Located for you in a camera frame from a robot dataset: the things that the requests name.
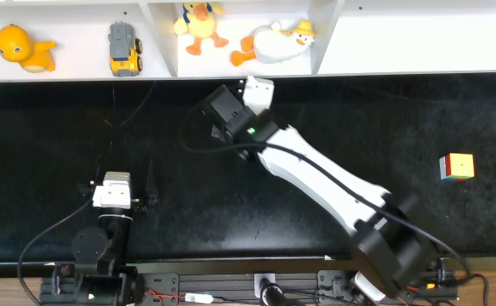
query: black tabletop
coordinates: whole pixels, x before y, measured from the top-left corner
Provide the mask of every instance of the black tabletop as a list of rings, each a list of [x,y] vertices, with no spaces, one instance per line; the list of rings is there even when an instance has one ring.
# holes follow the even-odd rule
[[[417,191],[440,237],[467,255],[496,255],[496,74],[279,79],[272,109],[340,166],[393,193]],[[234,153],[178,146],[187,111],[225,81],[0,84],[0,262],[83,204],[77,185],[98,165],[145,184],[157,207],[135,215],[130,261],[336,256],[341,228],[291,184]],[[196,115],[192,146],[219,145]],[[440,180],[440,157],[471,153],[476,177]],[[71,238],[97,224],[86,209],[44,236],[26,261],[71,258]]]

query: wooden floor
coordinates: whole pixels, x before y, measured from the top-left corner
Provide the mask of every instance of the wooden floor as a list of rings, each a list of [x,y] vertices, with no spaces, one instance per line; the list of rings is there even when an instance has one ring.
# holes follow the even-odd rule
[[[489,280],[489,305],[496,306],[496,271],[478,271],[477,273],[485,275]],[[37,296],[40,279],[26,279],[26,283]],[[453,304],[456,306],[482,306],[483,288],[482,280],[472,280],[467,285],[460,287],[459,301],[453,301]],[[0,306],[3,305],[33,305],[33,303],[23,292],[18,280],[0,279]]]

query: toy truck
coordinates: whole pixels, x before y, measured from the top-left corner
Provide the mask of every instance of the toy truck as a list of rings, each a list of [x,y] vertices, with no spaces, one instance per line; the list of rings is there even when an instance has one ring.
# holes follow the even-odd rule
[[[110,68],[115,77],[138,76],[142,68],[142,42],[136,38],[134,28],[124,22],[110,26]]]

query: blue vest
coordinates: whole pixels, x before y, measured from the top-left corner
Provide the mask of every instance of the blue vest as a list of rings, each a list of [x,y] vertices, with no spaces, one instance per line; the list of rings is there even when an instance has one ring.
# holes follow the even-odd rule
[[[206,3],[206,8],[208,9],[208,12],[212,13],[212,6],[210,5],[210,3]],[[189,20],[189,17],[187,17],[187,13],[189,13],[189,11],[187,10],[187,8],[185,7],[185,4],[183,5],[183,20],[185,20],[185,23],[187,25],[189,25],[191,23],[191,21]]]

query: colorful cube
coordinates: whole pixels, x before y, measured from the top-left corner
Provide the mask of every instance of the colorful cube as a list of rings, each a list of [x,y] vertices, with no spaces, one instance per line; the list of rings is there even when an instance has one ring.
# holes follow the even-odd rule
[[[450,153],[439,160],[441,179],[466,180],[475,177],[475,159],[472,154]]]

